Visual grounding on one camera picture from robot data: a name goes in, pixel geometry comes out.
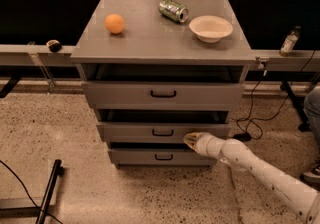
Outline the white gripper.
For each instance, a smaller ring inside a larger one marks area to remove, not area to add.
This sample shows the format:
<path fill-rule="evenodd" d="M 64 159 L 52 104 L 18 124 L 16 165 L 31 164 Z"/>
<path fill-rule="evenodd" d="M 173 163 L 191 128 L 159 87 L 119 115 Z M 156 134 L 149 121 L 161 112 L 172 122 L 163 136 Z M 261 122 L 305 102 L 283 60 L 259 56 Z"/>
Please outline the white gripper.
<path fill-rule="evenodd" d="M 224 139 L 220 139 L 209 133 L 199 132 L 186 134 L 183 141 L 189 148 L 198 154 L 216 160 L 222 158 L 222 148 L 226 144 L 226 140 Z"/>

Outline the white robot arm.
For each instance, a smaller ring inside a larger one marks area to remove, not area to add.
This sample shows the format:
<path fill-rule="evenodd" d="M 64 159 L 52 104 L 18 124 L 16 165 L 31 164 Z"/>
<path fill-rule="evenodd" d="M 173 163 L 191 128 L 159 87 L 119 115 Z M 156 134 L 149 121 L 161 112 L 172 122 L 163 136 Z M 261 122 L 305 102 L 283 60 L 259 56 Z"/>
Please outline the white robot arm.
<path fill-rule="evenodd" d="M 201 156 L 248 171 L 293 211 L 303 224 L 320 224 L 320 192 L 257 157 L 243 142 L 193 132 L 184 142 Z"/>

